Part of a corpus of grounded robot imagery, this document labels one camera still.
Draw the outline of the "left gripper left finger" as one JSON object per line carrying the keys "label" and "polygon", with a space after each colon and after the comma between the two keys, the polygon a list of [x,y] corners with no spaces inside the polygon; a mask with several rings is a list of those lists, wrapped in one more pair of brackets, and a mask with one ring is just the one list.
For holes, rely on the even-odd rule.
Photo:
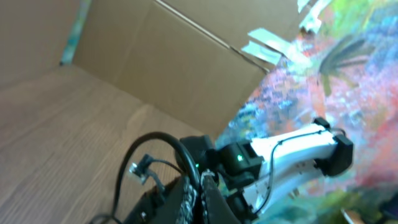
{"label": "left gripper left finger", "polygon": [[191,223],[197,191],[188,176],[171,181],[161,192],[157,187],[146,191],[123,224]]}

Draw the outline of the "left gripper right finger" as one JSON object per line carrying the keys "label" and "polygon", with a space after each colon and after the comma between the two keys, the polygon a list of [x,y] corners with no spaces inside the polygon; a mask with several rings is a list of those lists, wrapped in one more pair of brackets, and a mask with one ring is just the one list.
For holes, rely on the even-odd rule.
{"label": "left gripper right finger", "polygon": [[214,181],[215,173],[205,170],[201,174],[201,205],[204,224],[240,224]]}

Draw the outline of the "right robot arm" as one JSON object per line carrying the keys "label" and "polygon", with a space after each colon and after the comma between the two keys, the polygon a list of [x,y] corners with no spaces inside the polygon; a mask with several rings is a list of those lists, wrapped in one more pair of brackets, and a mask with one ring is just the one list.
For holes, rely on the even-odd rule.
{"label": "right robot arm", "polygon": [[322,117],[289,133],[254,138],[216,148],[209,136],[189,136],[180,142],[199,173],[224,179],[234,193],[223,197],[221,213],[232,221],[259,218],[276,201],[319,177],[336,177],[353,163],[354,144],[345,131]]}

